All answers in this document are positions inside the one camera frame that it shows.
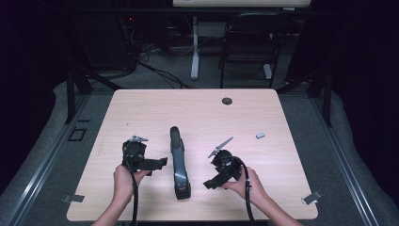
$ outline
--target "metal floor strip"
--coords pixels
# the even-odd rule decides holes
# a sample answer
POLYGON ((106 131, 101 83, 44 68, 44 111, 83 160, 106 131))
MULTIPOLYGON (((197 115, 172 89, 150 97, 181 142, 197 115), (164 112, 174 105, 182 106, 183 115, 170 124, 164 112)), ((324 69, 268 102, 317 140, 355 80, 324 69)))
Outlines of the metal floor strip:
POLYGON ((43 187, 48 175, 50 174, 54 163, 59 157, 59 154, 61 152, 61 147, 68 138, 67 134, 69 134, 73 130, 74 128, 73 126, 77 122, 77 119, 81 114, 81 112, 83 111, 84 106, 88 103, 89 98, 90 96, 83 95, 79 100, 79 102, 77 103, 76 113, 74 118, 69 124, 65 124, 64 127, 62 128, 53 148, 40 163, 31 181, 26 187, 24 194, 21 196, 14 210, 12 211, 8 219, 8 223, 6 225, 21 225, 23 223, 24 217, 27 215, 30 207, 32 206, 41 188, 43 187))
POLYGON ((364 224, 371 226, 379 225, 377 219, 375 218, 373 210, 370 204, 368 203, 367 198, 364 195, 363 190, 361 189, 361 186, 358 183, 358 180, 356 179, 354 172, 352 171, 352 168, 350 167, 346 155, 343 152, 343 148, 335 135, 333 127, 330 128, 325 123, 325 120, 322 115, 322 106, 320 102, 315 98, 310 98, 310 101, 314 111, 316 112, 318 120, 323 125, 328 135, 328 138, 331 141, 331 144, 335 151, 334 157, 337 161, 338 167, 340 168, 343 178, 345 179, 346 185, 349 188, 349 191, 352 195, 355 205, 359 209, 359 213, 364 221, 364 224))

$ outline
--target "elongated black object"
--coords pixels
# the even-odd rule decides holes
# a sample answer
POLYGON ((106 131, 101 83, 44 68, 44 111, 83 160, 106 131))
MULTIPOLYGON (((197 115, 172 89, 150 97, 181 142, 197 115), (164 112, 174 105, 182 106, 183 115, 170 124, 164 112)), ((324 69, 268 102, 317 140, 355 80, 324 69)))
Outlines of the elongated black object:
POLYGON ((191 197, 191 186, 185 170, 184 145, 180 137, 179 128, 176 126, 170 128, 170 150, 173 155, 176 198, 178 200, 188 199, 191 197))

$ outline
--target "gray carpet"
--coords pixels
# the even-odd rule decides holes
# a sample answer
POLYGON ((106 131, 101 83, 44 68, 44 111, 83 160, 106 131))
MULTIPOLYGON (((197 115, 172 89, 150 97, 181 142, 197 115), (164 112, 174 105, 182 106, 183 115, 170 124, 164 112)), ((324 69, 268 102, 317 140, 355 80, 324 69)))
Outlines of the gray carpet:
MULTIPOLYGON (((178 76, 183 82, 199 89, 218 88, 219 70, 217 69, 217 44, 204 45, 201 48, 199 63, 199 80, 192 81, 191 53, 179 55, 173 52, 164 53, 153 51, 150 54, 149 65, 178 76)), ((274 89, 283 85, 284 75, 289 64, 292 46, 283 51, 274 89)), ((113 73, 102 73, 110 76, 113 73)), ((113 82, 127 89, 171 89, 156 73, 137 66, 134 73, 113 79, 113 82)), ((105 111, 112 97, 112 92, 96 81, 91 81, 95 91, 89 97, 80 96, 82 105, 75 121, 70 127, 87 129, 82 141, 65 141, 59 145, 59 155, 55 157, 54 165, 44 178, 44 184, 39 187, 40 192, 32 197, 32 205, 24 209, 21 218, 17 220, 21 225, 89 225, 90 222, 69 222, 66 213, 69 204, 63 202, 65 195, 74 194, 95 137, 100 129, 105 111)), ((317 203, 319 216, 315 220, 301 221, 305 225, 365 225, 347 183, 342 176, 323 122, 318 118, 320 112, 314 108, 317 100, 308 99, 303 90, 306 85, 298 87, 291 94, 281 94, 280 100, 287 117, 299 157, 302 161, 312 191, 319 190, 324 196, 317 203)), ((0 198, 1 221, 6 225, 12 217, 13 210, 18 206, 24 190, 28 187, 35 171, 54 148, 60 137, 71 133, 66 130, 66 90, 65 84, 55 89, 57 102, 52 118, 48 121, 37 144, 26 159, 21 170, 0 198)), ((341 101, 333 95, 331 119, 333 132, 340 141, 359 184, 368 198, 379 225, 395 225, 399 222, 399 211, 389 197, 378 187, 367 167, 361 162, 351 140, 350 127, 347 123, 341 101)), ((159 223, 156 225, 187 225, 189 223, 159 223)), ((198 222, 192 225, 221 225, 222 223, 198 222)), ((225 222, 224 225, 248 225, 247 222, 225 222)))

